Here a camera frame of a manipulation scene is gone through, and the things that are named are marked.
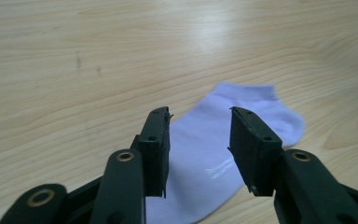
wood grain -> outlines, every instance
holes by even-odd
[[[296,146],[358,189],[358,1],[0,1],[0,216],[43,183],[75,189],[147,113],[180,118],[216,83],[276,84]],[[200,223],[277,223],[240,190]]]

table surface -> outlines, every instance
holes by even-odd
[[[0,217],[222,81],[275,84],[306,121],[296,148],[358,189],[358,1],[0,1]],[[200,223],[277,223],[272,202],[242,188]]]

bolt hole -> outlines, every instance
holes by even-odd
[[[124,221],[124,214],[114,212],[106,219],[106,224],[121,224]]]
[[[55,192],[52,189],[41,189],[34,193],[27,201],[28,206],[38,207],[51,201]]]
[[[294,152],[292,157],[298,161],[310,161],[310,156],[302,152]]]
[[[133,154],[131,152],[123,152],[118,154],[117,160],[118,161],[130,161],[133,158]]]
[[[337,219],[341,223],[346,223],[346,224],[355,224],[356,223],[356,220],[347,214],[338,214]]]

white sock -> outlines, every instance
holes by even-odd
[[[284,146],[294,145],[303,134],[303,119],[285,107],[273,85],[218,84],[171,125],[167,198],[146,198],[147,223],[199,221],[243,186],[227,149],[232,106],[254,111]]]

light purple sock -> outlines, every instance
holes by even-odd
[[[254,111],[283,141],[294,145],[303,119],[280,101],[273,85],[220,83],[171,125],[167,198],[146,198],[148,224],[186,224],[211,214],[243,186],[227,147],[232,106]]]

